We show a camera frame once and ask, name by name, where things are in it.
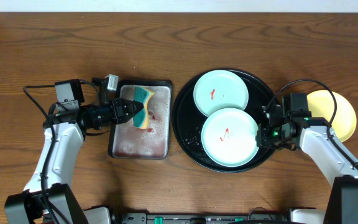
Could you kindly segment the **green yellow sponge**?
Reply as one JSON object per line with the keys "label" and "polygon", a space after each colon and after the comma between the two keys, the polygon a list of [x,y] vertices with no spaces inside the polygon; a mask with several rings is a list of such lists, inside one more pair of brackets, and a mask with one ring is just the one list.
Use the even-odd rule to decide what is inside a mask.
{"label": "green yellow sponge", "polygon": [[143,108],[133,117],[136,128],[146,129],[149,125],[148,103],[154,96],[154,92],[141,86],[137,86],[134,92],[134,101],[141,103]]}

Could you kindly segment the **light green plate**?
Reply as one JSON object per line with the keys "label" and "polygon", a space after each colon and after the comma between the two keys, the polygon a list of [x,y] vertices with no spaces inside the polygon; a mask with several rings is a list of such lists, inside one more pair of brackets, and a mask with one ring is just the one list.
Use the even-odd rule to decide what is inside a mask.
{"label": "light green plate", "polygon": [[258,125],[245,111],[224,108],[214,112],[201,130],[201,143],[207,156],[224,167],[239,167],[258,153]]}

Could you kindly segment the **yellow plate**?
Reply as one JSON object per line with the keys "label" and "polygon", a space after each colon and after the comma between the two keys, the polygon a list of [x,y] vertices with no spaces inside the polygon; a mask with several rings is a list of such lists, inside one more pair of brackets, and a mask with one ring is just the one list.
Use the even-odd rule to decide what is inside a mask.
{"label": "yellow plate", "polygon": [[[337,138],[344,142],[348,140],[356,130],[357,117],[350,102],[340,94],[333,92],[337,103],[337,111],[332,127]],[[334,111],[334,101],[327,90],[318,90],[307,95],[308,107],[313,117],[323,117],[327,121],[331,119]]]}

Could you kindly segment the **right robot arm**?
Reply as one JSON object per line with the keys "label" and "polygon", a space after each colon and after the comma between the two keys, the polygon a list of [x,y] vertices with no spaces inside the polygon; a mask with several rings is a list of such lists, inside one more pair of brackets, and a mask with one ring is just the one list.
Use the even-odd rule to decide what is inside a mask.
{"label": "right robot arm", "polygon": [[358,159],[324,118],[293,118],[259,124],[256,142],[267,149],[299,149],[318,166],[331,186],[324,223],[358,223]]}

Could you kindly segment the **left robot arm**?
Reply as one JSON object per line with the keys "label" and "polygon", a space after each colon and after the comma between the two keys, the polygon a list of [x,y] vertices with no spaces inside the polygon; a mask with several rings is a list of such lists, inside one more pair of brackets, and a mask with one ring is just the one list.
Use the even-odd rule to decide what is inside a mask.
{"label": "left robot arm", "polygon": [[4,209],[9,223],[111,223],[107,206],[83,210],[71,183],[76,157],[86,132],[131,120],[143,103],[116,98],[105,105],[48,114],[44,124],[44,148],[37,167],[19,194],[8,196]]}

